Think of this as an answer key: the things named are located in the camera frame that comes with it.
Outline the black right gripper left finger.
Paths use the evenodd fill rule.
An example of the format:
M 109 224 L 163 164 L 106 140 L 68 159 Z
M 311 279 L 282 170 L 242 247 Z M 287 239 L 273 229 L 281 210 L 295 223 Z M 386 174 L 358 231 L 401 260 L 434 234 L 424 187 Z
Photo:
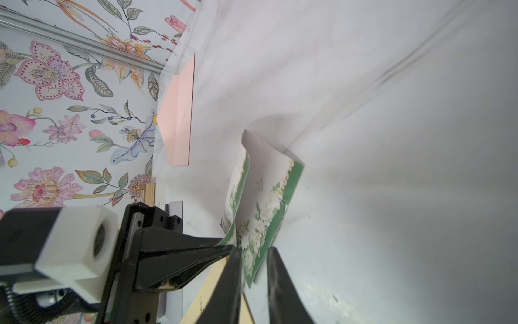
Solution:
M 210 301 L 198 318 L 197 324 L 238 324 L 240 322 L 242 294 L 241 273 L 241 250 L 233 247 L 229 254 L 227 264 L 210 297 Z

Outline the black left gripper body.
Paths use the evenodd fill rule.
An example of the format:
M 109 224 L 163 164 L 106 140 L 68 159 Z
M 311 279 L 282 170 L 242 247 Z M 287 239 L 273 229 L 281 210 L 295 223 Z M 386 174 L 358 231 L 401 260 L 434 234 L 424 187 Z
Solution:
M 159 228 L 182 232 L 182 214 L 136 202 L 125 208 L 96 323 L 156 323 L 158 292 L 135 288 L 142 231 Z

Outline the grey lavender envelope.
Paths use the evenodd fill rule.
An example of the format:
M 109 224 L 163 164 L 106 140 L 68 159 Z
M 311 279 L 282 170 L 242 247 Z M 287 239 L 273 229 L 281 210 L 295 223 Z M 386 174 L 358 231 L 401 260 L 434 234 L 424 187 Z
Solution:
M 169 202 L 165 205 L 166 212 L 169 213 L 174 230 L 183 232 L 183 201 Z M 159 296 L 159 308 L 157 323 L 180 323 L 183 317 L 183 291 L 179 287 L 178 276 L 179 254 L 167 255 L 166 268 L 172 273 L 166 280 L 166 291 Z

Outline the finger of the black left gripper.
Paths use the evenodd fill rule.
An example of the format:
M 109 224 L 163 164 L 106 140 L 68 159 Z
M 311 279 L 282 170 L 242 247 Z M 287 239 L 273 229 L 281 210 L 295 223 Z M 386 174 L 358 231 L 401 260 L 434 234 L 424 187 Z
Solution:
M 229 256 L 233 245 L 220 245 L 219 238 L 200 238 L 172 230 L 143 229 L 138 249 L 134 288 L 138 292 L 166 291 L 166 279 L 172 275 L 166 268 L 167 255 L 179 254 L 179 287 L 183 288 L 208 266 Z

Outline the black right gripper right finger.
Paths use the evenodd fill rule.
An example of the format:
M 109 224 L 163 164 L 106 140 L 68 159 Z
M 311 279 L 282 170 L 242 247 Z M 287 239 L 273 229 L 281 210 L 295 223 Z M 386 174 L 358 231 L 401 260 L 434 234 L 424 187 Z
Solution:
M 313 324 L 275 247 L 268 250 L 267 276 L 270 323 Z

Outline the pink envelope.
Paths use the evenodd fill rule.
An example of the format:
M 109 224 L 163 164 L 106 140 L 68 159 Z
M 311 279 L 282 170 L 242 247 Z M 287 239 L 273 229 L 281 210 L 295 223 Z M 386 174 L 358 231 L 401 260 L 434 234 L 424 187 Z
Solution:
M 156 118 L 167 163 L 172 167 L 188 166 L 190 163 L 195 64 L 196 58 L 190 58 L 182 70 L 166 82 Z

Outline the green bordered letter paper underneath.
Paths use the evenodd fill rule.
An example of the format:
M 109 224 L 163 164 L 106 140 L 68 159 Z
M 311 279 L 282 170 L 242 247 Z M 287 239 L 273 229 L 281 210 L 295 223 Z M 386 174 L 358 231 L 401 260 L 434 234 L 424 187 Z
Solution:
M 242 250 L 244 282 L 251 287 L 283 223 L 304 164 L 244 130 L 225 199 L 219 245 Z

